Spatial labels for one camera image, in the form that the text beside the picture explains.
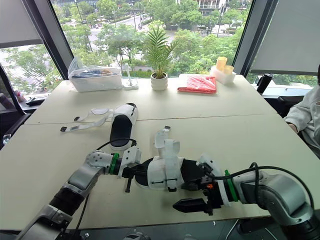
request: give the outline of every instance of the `building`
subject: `building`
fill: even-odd
[[[75,0],[54,0],[52,2],[55,4],[58,4],[59,6],[63,6],[65,4],[74,4]],[[95,8],[98,0],[76,0],[76,2],[77,3],[87,2],[89,5],[91,5]]]
[[[209,15],[213,10],[220,9],[222,5],[228,5],[229,0],[196,0],[199,3],[199,11],[202,15]],[[247,8],[251,0],[238,0],[239,8]]]

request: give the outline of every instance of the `plastic storage box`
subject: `plastic storage box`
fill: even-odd
[[[78,75],[82,72],[88,72],[88,69],[77,69],[72,71],[68,77],[78,92],[112,90],[121,89],[123,87],[121,68],[106,66],[99,68],[90,68],[89,71],[101,70],[108,70],[111,73],[104,74],[103,76],[99,77],[72,78],[74,75]]]
[[[232,72],[232,74],[225,74],[224,72],[218,70],[216,66],[212,66],[210,71],[210,76],[214,76],[215,79],[223,85],[233,83],[236,75],[237,74],[235,72]]]

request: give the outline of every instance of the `glass window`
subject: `glass window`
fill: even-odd
[[[2,48],[0,64],[26,99],[48,95],[63,80],[43,44]]]
[[[248,73],[246,79],[251,84],[257,84],[262,75],[256,73]],[[293,74],[274,74],[273,80],[270,82],[270,87],[280,87],[280,86],[292,86],[296,88],[306,88],[314,87],[318,84],[318,78],[316,76],[308,75],[293,75]]]
[[[219,56],[232,64],[252,1],[51,2],[73,54],[85,65],[128,63],[133,76],[149,78],[153,69],[145,58],[144,41],[152,26],[165,29],[168,43],[180,40],[166,69],[169,76],[208,73]]]

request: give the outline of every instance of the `floor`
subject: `floor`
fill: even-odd
[[[110,228],[82,231],[84,236],[88,233],[88,240],[122,240],[125,236],[134,232],[140,232],[148,235],[151,240],[225,240],[228,232],[234,225],[235,220],[214,222],[194,222],[181,224],[166,224],[143,227],[128,228]],[[276,236],[278,240],[285,240],[281,229],[276,224],[270,225],[268,229]],[[14,240],[14,235],[0,233],[1,240]],[[240,235],[237,229],[234,229],[228,240],[274,240],[274,238],[265,230],[253,232],[251,234]]]

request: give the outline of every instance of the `red bag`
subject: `red bag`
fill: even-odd
[[[178,87],[179,92],[215,94],[217,92],[216,78],[209,75],[187,74],[186,87]]]

